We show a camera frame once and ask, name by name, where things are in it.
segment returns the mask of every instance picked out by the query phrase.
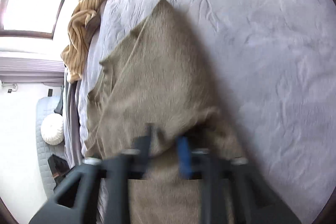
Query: bed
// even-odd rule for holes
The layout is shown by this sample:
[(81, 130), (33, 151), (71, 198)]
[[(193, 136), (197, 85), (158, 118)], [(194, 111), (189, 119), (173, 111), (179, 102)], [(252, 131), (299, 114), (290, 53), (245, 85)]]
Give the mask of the bed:
[[(100, 30), (92, 38), (79, 87), (83, 155), (87, 94), (100, 73), (99, 61), (158, 1), (107, 0), (101, 8)], [(199, 38), (216, 75), (223, 111), (249, 157), (302, 223), (312, 223), (336, 184), (335, 4), (168, 1)]]

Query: tan knit throw blanket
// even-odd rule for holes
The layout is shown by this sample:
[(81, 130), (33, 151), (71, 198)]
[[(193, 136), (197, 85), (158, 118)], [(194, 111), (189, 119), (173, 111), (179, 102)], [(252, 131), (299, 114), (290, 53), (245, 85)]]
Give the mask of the tan knit throw blanket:
[(203, 125), (205, 130), (193, 132), (203, 145), (228, 159), (243, 152), (221, 116), (192, 33), (161, 0), (101, 65), (88, 95), (87, 156), (112, 157), (144, 135), (146, 123), (154, 123), (147, 180), (131, 181), (132, 223), (198, 223), (198, 182), (180, 179), (174, 140)]
[(104, 0), (80, 0), (68, 25), (70, 43), (61, 57), (68, 68), (67, 80), (72, 83), (82, 77), (92, 35), (100, 25), (98, 9)]

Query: window pane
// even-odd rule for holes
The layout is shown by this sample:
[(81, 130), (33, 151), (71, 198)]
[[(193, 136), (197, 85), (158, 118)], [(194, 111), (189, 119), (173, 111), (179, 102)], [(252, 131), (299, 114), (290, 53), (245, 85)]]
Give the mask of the window pane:
[(61, 0), (8, 0), (4, 30), (53, 32)]

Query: gray quilted sofa cover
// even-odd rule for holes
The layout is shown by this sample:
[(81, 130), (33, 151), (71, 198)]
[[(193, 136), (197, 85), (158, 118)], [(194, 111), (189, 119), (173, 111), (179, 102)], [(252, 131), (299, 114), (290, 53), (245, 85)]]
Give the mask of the gray quilted sofa cover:
[(55, 180), (51, 174), (48, 158), (55, 154), (63, 159), (64, 156), (64, 142), (61, 142), (59, 145), (49, 145), (47, 144), (41, 136), (41, 124), (43, 119), (54, 113), (59, 101), (59, 96), (51, 96), (41, 98), (36, 105), (36, 148), (37, 148), (37, 159), (39, 163), (42, 183), (44, 191), (49, 198), (53, 194), (53, 189), (56, 186)]

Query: round white pillow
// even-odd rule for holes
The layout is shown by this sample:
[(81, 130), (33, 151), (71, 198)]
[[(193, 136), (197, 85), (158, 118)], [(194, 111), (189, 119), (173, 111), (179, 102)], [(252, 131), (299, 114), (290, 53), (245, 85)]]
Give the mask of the round white pillow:
[(41, 125), (43, 140), (51, 145), (58, 145), (64, 140), (63, 117), (57, 113), (49, 114)]

